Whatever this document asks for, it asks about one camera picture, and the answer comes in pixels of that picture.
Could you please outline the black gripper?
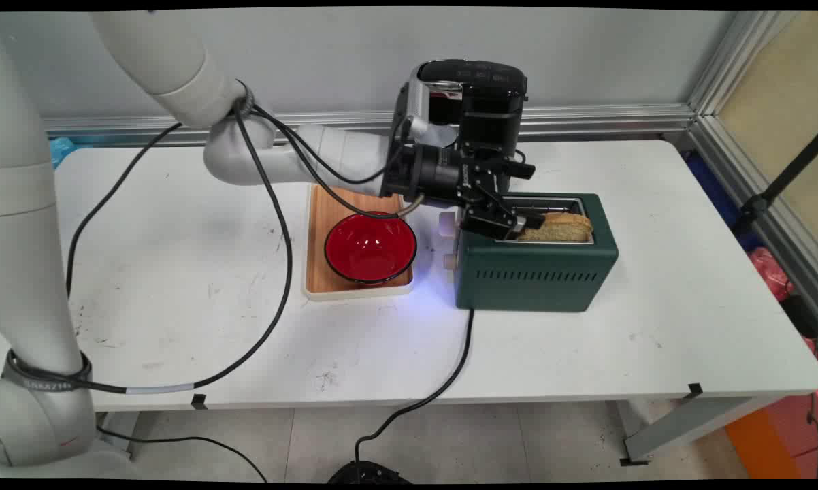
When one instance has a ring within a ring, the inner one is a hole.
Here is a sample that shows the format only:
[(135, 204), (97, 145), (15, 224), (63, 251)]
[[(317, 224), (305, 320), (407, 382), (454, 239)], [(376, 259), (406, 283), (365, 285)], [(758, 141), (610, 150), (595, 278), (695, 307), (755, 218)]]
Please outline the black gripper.
[(528, 193), (503, 193), (511, 178), (529, 180), (534, 165), (515, 161), (512, 144), (465, 142), (458, 148), (391, 142), (384, 171), (384, 196), (413, 202), (461, 206), (462, 229), (499, 241), (515, 239), (545, 221), (546, 204)]

